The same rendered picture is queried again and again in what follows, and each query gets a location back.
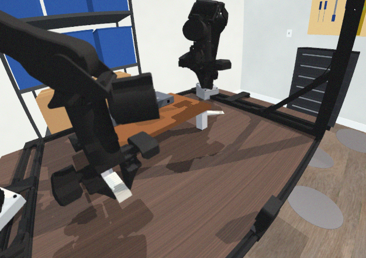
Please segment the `brown wooden stand with white legs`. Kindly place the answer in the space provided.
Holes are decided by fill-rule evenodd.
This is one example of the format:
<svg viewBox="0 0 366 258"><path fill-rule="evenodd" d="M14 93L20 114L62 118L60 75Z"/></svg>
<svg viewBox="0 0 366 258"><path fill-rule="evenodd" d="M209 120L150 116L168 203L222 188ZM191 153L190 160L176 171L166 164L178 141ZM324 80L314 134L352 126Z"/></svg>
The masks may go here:
<svg viewBox="0 0 366 258"><path fill-rule="evenodd" d="M196 117L198 129L204 130L208 127L208 110L211 109L211 104L169 94L174 96L174 102L159 108L159 119L114 126L120 146L128 144L127 139L139 132L144 131L155 137L193 117Z"/></svg>

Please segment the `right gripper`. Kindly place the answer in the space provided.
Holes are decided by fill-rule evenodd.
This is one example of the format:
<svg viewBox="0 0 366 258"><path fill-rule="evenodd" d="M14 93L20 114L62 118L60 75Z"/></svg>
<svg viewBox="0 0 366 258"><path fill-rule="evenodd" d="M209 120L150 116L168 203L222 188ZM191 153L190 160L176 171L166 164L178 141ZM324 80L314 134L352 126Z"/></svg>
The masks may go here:
<svg viewBox="0 0 366 258"><path fill-rule="evenodd" d="M194 42L194 45L191 45L191 47L193 47L194 50L197 50L197 47L201 47L205 55L204 63L196 64L193 68L190 68L190 70L196 74L202 89L206 87L214 70L223 71L232 68L230 60L214 60L214 57L212 57L212 47L214 47L214 44L211 44L211 41Z"/></svg>

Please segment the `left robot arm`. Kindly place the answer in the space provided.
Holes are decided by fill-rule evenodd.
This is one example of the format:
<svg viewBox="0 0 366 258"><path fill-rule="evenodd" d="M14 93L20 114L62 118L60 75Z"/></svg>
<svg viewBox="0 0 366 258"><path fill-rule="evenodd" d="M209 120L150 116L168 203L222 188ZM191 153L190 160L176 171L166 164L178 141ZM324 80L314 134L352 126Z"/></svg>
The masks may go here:
<svg viewBox="0 0 366 258"><path fill-rule="evenodd" d="M121 125L160 118L151 72L117 78L85 40L34 27L0 10L0 52L54 90L47 107L65 107L75 152L82 150L77 136L103 133L112 126L111 117Z"/></svg>

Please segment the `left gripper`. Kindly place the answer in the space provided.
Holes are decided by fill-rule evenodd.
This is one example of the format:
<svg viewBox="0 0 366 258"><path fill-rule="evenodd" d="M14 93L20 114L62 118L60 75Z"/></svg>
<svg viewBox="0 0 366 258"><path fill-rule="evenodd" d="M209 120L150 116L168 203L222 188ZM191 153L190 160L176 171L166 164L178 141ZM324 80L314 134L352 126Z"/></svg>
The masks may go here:
<svg viewBox="0 0 366 258"><path fill-rule="evenodd" d="M81 198L84 191L80 183L86 186L89 195L98 193L116 199L101 174L119 164L125 185L131 190L134 177L142 166L137 153L140 152L144 159L160 153L158 141L144 131L129 137L129 145L120 147L113 123L101 134L77 138L89 165L76 171L71 164L51 175L54 199L63 207Z"/></svg>

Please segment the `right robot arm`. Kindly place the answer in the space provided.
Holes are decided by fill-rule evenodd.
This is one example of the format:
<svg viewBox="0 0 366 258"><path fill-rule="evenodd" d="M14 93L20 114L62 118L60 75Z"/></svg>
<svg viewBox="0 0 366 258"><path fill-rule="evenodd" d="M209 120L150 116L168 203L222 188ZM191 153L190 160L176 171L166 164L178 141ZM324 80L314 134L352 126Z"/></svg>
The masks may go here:
<svg viewBox="0 0 366 258"><path fill-rule="evenodd" d="M192 16L192 14L194 15ZM196 0L188 15L189 20L183 25L183 35L186 39L194 42L211 41L212 37L211 44L214 44L212 57L215 60L220 34L227 26L228 16L229 13L225 8L225 3L213 0ZM196 64L205 62L205 55L201 47L197 47L197 50L190 47L189 52L179 57L179 62L182 68L193 68ZM213 80L217 78L218 71L214 70L205 88L212 90Z"/></svg>

